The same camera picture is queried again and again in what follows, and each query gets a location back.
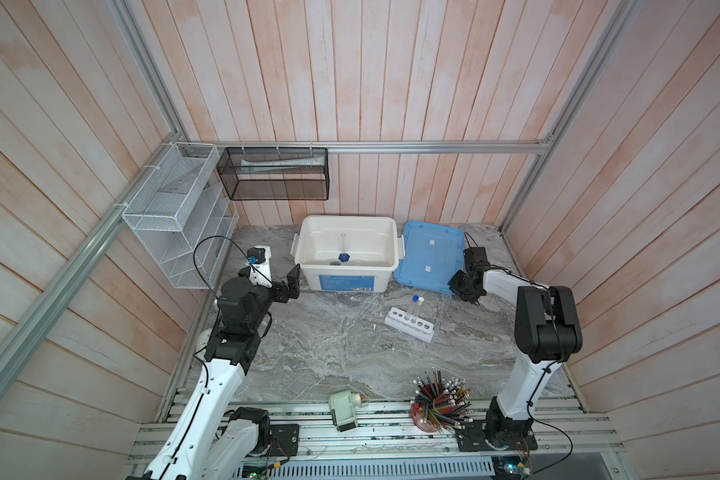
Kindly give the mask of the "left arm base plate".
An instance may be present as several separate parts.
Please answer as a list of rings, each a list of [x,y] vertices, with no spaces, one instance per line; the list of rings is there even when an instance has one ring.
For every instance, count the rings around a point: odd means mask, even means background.
[[[299,438],[300,426],[295,423],[269,425],[267,429],[260,426],[257,443],[250,456],[279,455],[288,458],[296,456]]]

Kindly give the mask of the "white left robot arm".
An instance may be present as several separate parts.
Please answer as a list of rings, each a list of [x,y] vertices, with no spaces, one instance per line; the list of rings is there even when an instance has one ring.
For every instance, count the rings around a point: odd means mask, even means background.
[[[229,479],[247,456],[268,453],[269,413],[253,407],[229,410],[228,405],[267,335],[259,327],[272,317],[272,304],[299,297],[300,272],[295,265],[284,281],[274,281],[249,265],[223,284],[218,317],[198,349],[198,383],[142,479]]]

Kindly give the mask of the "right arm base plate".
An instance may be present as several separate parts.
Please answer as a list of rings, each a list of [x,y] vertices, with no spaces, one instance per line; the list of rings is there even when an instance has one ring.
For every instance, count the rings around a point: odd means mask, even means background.
[[[475,420],[457,429],[455,436],[461,452],[538,449],[538,443],[527,421]]]

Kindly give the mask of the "aluminium horizontal wall rail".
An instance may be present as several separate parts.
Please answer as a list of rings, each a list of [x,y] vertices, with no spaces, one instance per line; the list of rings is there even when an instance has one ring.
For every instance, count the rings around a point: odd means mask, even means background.
[[[216,141],[209,143],[224,148],[326,149],[329,154],[543,154],[552,142],[540,140],[475,140],[475,141]]]

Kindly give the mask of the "green white box device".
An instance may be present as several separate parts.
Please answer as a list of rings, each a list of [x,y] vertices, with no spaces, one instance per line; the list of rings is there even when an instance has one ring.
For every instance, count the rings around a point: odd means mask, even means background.
[[[332,422],[339,432],[354,429],[358,426],[357,410],[368,402],[360,393],[344,390],[331,394],[329,410]]]

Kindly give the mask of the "blue plastic bin lid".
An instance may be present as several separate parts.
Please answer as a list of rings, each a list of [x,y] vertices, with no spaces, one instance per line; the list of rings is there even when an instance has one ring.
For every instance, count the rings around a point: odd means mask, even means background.
[[[403,234],[405,255],[394,272],[405,286],[453,296],[452,277],[464,267],[464,233],[443,225],[409,221]]]

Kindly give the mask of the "white plastic storage bin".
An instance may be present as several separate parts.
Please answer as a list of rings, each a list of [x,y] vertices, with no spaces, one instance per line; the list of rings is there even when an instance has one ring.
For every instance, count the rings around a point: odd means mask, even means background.
[[[339,260],[342,233],[346,233],[350,256],[383,255],[387,265],[358,266],[349,261],[329,265],[331,260]],[[294,235],[290,253],[314,291],[382,293],[405,250],[397,224],[389,217],[312,215],[303,220],[300,232]]]

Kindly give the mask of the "black mesh wall shelf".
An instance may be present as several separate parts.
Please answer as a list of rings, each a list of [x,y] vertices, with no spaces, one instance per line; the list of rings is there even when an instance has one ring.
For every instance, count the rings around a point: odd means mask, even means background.
[[[328,151],[316,147],[227,147],[216,171],[233,201],[325,201]]]

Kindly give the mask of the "cup of coloured pencils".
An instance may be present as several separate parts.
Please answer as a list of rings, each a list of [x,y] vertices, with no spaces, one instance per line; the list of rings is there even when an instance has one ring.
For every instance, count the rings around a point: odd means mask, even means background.
[[[427,434],[463,430],[471,418],[471,390],[461,378],[444,379],[440,370],[413,381],[410,400],[413,424]]]

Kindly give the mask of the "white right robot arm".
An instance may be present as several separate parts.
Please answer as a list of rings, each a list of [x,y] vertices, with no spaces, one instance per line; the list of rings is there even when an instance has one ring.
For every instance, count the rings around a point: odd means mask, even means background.
[[[490,447],[514,447],[530,436],[535,404],[552,374],[582,349],[576,302],[566,286],[540,284],[490,263],[483,247],[468,247],[463,256],[464,267],[448,283],[452,293],[469,303],[492,294],[515,307],[518,356],[483,427]]]

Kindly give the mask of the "round white wall clock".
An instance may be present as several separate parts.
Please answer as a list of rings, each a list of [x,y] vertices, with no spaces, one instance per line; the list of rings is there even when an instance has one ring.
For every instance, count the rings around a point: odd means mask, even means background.
[[[212,334],[212,329],[207,328],[198,335],[198,338],[196,341],[196,347],[195,347],[195,349],[197,351],[202,350],[207,346],[211,334]]]

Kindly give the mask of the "white test tube rack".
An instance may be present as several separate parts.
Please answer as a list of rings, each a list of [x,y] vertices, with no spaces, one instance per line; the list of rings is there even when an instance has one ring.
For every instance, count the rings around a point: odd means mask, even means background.
[[[430,343],[434,336],[434,325],[431,322],[395,307],[387,313],[384,324],[426,343]]]

